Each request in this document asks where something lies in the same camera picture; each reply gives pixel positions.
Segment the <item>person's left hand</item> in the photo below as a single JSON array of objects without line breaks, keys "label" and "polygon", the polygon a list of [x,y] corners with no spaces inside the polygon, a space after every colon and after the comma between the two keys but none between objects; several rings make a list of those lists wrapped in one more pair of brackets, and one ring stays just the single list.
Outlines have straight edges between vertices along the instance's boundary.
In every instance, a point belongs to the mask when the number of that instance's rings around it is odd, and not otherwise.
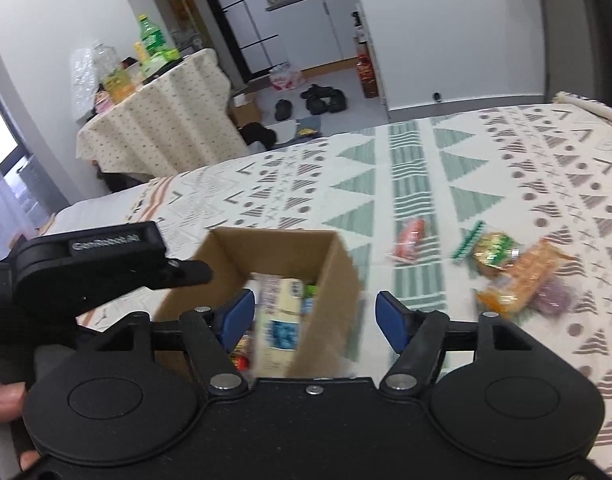
[{"label": "person's left hand", "polygon": [[38,460],[36,451],[17,451],[11,424],[20,419],[26,396],[25,382],[0,384],[0,479],[11,479]]}]

